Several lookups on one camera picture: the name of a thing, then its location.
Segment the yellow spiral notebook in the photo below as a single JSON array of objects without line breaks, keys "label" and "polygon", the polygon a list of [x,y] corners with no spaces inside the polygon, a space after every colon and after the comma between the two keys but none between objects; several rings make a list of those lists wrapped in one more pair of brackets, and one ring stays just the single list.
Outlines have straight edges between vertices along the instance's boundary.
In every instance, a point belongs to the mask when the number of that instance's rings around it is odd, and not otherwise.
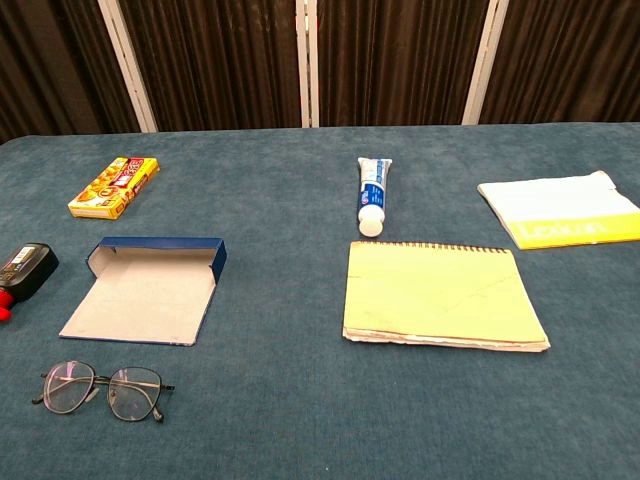
[{"label": "yellow spiral notebook", "polygon": [[343,335],[495,351],[550,346],[510,250],[437,243],[352,243]]}]

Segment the blue felt table cover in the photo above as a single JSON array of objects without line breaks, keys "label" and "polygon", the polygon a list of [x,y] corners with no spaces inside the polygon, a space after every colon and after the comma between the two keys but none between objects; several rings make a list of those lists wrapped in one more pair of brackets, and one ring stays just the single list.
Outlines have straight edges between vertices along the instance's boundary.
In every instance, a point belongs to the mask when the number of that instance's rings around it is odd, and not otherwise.
[{"label": "blue felt table cover", "polygon": [[[640,123],[27,136],[0,145],[0,261],[60,264],[0,325],[0,480],[640,480],[640,243],[516,250],[542,354],[341,335],[360,156],[393,160],[388,241],[508,248],[484,182],[607,172],[640,205]],[[115,220],[68,204],[117,157],[159,172]],[[211,236],[228,259],[197,343],[58,333],[104,237]],[[78,360],[139,366],[163,392],[117,419],[107,389],[69,415],[31,399]]]}]

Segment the yellow food box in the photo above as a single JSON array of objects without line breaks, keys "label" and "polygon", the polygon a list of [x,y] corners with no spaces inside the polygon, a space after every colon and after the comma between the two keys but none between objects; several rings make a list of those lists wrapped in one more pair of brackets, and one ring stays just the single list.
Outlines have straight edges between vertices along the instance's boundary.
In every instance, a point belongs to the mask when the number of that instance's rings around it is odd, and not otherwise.
[{"label": "yellow food box", "polygon": [[73,217],[115,220],[159,172],[155,157],[117,157],[72,201]]}]

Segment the white double screen frame post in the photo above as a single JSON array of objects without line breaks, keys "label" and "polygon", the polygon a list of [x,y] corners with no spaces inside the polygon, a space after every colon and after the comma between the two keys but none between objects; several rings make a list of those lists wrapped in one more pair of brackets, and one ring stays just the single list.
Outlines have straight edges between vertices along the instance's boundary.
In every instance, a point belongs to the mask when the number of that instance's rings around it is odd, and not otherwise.
[{"label": "white double screen frame post", "polygon": [[295,0],[301,126],[320,126],[318,0]]}]

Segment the eyeglasses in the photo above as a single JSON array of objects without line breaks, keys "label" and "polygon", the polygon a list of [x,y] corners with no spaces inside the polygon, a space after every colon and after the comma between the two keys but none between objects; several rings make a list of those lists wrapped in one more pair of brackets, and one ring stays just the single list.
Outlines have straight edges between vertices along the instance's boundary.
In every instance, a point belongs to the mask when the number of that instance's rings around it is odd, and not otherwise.
[{"label": "eyeglasses", "polygon": [[164,415],[158,407],[159,399],[163,392],[175,390],[174,385],[166,384],[156,371],[148,368],[128,366],[103,376],[93,366],[78,360],[56,363],[41,378],[42,391],[31,399],[32,404],[43,404],[54,414],[69,415],[105,387],[111,413],[131,423],[149,416],[162,423]]}]

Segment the white blue toothpaste tube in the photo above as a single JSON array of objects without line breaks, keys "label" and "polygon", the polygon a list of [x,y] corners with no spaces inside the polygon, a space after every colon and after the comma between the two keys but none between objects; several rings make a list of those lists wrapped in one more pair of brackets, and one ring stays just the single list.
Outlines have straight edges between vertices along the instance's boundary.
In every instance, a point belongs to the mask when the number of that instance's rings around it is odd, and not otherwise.
[{"label": "white blue toothpaste tube", "polygon": [[386,182],[392,163],[388,158],[358,158],[358,222],[360,233],[366,237],[376,237],[383,231]]}]

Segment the dark brown curtain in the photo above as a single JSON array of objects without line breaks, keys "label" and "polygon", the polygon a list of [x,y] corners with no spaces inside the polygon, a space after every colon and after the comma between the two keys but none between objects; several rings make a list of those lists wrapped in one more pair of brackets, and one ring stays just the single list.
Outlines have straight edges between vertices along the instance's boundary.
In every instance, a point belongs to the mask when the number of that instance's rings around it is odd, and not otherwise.
[{"label": "dark brown curtain", "polygon": [[[161,131],[301,126],[295,0],[119,0]],[[318,0],[323,126],[459,124],[489,0]],[[483,123],[640,122],[640,0],[510,0]],[[0,144],[140,130],[97,0],[0,0]]]}]

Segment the black bottle with red cap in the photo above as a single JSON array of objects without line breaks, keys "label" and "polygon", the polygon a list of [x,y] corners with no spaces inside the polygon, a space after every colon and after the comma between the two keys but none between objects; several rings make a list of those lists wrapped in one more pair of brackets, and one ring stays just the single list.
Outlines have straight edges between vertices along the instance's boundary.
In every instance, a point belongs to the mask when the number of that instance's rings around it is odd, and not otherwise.
[{"label": "black bottle with red cap", "polygon": [[51,247],[24,243],[0,266],[0,322],[8,322],[15,303],[32,297],[59,265]]}]

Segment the white and yellow booklet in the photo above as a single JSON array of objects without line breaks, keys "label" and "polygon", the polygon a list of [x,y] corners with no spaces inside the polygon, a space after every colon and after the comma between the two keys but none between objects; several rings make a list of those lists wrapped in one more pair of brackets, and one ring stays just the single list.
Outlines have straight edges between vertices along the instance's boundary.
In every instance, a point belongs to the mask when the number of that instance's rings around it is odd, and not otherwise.
[{"label": "white and yellow booklet", "polygon": [[482,183],[478,191],[521,250],[640,241],[640,208],[602,170]]}]

